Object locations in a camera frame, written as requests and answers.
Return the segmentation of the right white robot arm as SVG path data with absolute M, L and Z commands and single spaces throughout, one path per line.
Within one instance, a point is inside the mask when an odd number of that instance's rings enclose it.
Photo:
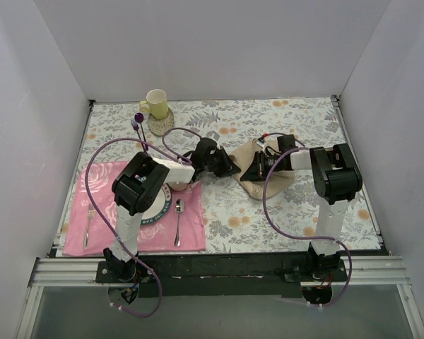
M 261 146 L 242 181 L 263 182 L 262 203 L 266 207 L 269 180 L 274 172 L 311 170 L 319 196 L 319 217 L 314 236 L 306 236 L 309 246 L 303 272 L 322 280 L 339 269 L 340 241 L 344 215 L 362 189 L 363 179 L 348 144 L 331 148 L 306 148 L 294 135 L 277 133 L 278 150 L 269 150 L 266 134 L 257 139 Z

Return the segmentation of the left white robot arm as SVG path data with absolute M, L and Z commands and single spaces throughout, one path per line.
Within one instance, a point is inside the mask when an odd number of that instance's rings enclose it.
M 240 172 L 224 148 L 210 138 L 201 138 L 194 150 L 178 155 L 176 160 L 137 153 L 112 184 L 117 221 L 115 240 L 103 250 L 108 271 L 123 283 L 135 277 L 133 257 L 138 254 L 141 220 L 164 184 L 191 184 L 203 174 L 221 178 Z

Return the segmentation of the cream mug dark rim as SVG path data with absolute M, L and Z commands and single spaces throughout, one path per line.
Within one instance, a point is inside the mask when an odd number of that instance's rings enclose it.
M 173 191 L 184 191 L 189 187 L 189 184 L 187 183 L 179 183 L 179 182 L 171 182 L 168 183 L 168 186 L 173 190 Z

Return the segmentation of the round woven coaster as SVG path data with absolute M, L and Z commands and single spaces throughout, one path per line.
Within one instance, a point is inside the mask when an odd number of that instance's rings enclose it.
M 166 131 L 174 127 L 175 118 L 170 108 L 168 108 L 167 116 L 164 119 L 156 119 L 153 114 L 148 116 L 149 131 L 156 136 L 162 136 Z

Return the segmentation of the silver metal spoon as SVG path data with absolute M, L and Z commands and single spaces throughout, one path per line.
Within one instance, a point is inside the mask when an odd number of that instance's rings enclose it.
M 176 234 L 175 234 L 174 245 L 179 246 L 180 245 L 180 239 L 179 239 L 180 216 L 184 212 L 184 201 L 180 198 L 177 199 L 177 201 L 176 201 L 175 212 L 177 214 L 177 226 L 176 226 Z

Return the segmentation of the yellow mug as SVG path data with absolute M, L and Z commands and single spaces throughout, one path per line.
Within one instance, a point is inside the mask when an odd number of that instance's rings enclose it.
M 139 109 L 152 114 L 157 120 L 165 119 L 169 110 L 165 91 L 161 89 L 149 91 L 146 99 L 140 101 Z

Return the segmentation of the white plate teal rim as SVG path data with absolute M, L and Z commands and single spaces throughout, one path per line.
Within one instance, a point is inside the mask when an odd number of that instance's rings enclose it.
M 151 225 L 159 221 L 163 216 L 165 216 L 170 206 L 172 205 L 172 192 L 167 184 L 163 184 L 156 196 L 151 207 L 144 212 L 141 218 L 141 226 Z M 125 218 L 127 221 L 135 221 L 136 217 L 132 217 L 129 214 L 129 211 L 123 206 L 117 206 L 117 221 L 116 226 L 123 225 L 124 221 L 121 221 L 122 218 Z

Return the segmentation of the purple plastic fork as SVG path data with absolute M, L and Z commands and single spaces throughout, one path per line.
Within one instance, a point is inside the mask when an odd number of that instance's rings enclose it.
M 142 138 L 140 134 L 140 125 L 135 119 L 131 119 L 131 126 L 132 126 L 132 129 L 137 133 L 138 139 L 140 141 L 145 141 L 146 139 Z M 143 144 L 142 148 L 145 153 L 148 151 L 148 148 L 145 144 Z

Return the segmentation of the purple plastic spoon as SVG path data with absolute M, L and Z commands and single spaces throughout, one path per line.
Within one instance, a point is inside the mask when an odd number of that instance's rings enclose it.
M 140 136 L 143 136 L 143 140 L 146 141 L 146 136 L 143 130 L 143 121 L 144 121 L 144 116 L 142 113 L 138 112 L 134 115 L 134 121 L 135 121 L 135 130 L 137 131 L 137 134 Z

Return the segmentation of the silver metal fork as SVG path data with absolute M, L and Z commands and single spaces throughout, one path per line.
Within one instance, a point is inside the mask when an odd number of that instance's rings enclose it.
M 95 215 L 95 208 L 92 203 L 88 205 L 88 214 L 87 214 L 87 224 L 86 224 L 86 230 L 83 237 L 83 249 L 87 249 L 88 247 L 88 238 L 89 238 L 89 229 L 91 221 L 93 220 Z

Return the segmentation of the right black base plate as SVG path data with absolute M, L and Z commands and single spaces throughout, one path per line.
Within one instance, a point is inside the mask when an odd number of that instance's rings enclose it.
M 343 283 L 348 278 L 346 267 L 341 259 L 333 263 L 326 263 L 324 266 L 318 266 L 303 257 L 290 263 L 284 263 L 281 276 L 288 283 L 319 283 L 329 278 L 333 282 Z

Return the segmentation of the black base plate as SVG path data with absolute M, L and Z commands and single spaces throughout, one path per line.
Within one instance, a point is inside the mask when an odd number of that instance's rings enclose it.
M 318 266 L 303 257 L 290 263 L 284 263 L 281 276 L 288 283 L 319 283 L 329 278 L 333 282 L 343 283 L 348 278 L 346 267 L 341 259 L 333 263 L 326 263 L 324 266 Z
M 95 276 L 96 283 L 124 284 L 124 283 L 154 283 L 155 278 L 147 268 L 134 261 L 120 266 L 100 261 Z

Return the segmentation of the aluminium frame rail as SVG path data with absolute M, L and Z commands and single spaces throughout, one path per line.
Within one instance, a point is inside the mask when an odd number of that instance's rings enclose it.
M 212 255 L 212 256 L 144 256 L 143 260 L 163 278 L 280 278 L 283 264 L 290 263 L 285 254 Z M 410 283 L 399 256 L 354 256 L 343 258 L 350 283 L 353 285 L 405 285 Z M 101 258 L 41 258 L 36 260 L 29 286 L 90 286 L 110 285 L 95 282 Z M 333 282 L 343 285 L 344 282 Z M 320 282 L 299 282 L 315 285 Z

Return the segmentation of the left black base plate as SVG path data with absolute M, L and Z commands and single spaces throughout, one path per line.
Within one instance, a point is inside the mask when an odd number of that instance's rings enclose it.
M 124 283 L 154 283 L 155 278 L 147 268 L 134 261 L 120 266 L 100 261 L 95 276 L 96 283 L 124 284 Z

